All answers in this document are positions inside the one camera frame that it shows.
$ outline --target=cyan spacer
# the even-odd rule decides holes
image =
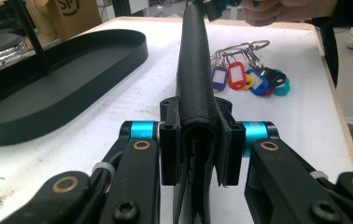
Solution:
[[[130,138],[153,139],[154,121],[133,121]]]
[[[246,150],[243,157],[250,157],[250,150],[253,143],[261,138],[268,138],[266,125],[260,121],[240,121],[246,127]]]

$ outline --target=black round tray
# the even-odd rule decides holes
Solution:
[[[50,71],[34,56],[0,71],[0,146],[65,125],[148,57],[146,37],[107,30],[45,51]]]

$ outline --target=screw head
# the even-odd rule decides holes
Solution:
[[[311,210],[316,217],[330,223],[341,223],[343,220],[338,209],[326,201],[314,203]]]
[[[116,205],[113,218],[117,223],[131,223],[139,216],[138,205],[133,201],[125,201]]]

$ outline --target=red key tag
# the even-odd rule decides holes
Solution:
[[[230,63],[229,59],[227,59],[228,63],[230,63],[229,67],[227,68],[229,75],[229,86],[234,90],[241,90],[247,84],[246,72],[243,64],[237,62],[234,57],[233,59],[234,63]]]

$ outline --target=white tabletop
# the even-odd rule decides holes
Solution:
[[[118,138],[125,120],[160,119],[159,102],[176,92],[181,27],[180,22],[121,20],[95,28],[144,33],[148,59],[62,128],[32,141],[0,147],[0,220],[27,203],[52,176],[71,170],[90,174]],[[312,30],[218,24],[207,24],[206,29],[211,53],[242,42],[270,40],[257,55],[290,79],[287,96],[263,98],[230,88],[216,93],[233,103],[236,120],[272,121],[281,138],[333,182],[338,174],[353,170],[353,146],[344,132],[344,118]],[[213,177],[213,223],[252,222],[244,198],[247,166],[248,159],[243,159],[238,187],[219,188]],[[171,187],[162,187],[161,209],[161,223],[170,223]]]

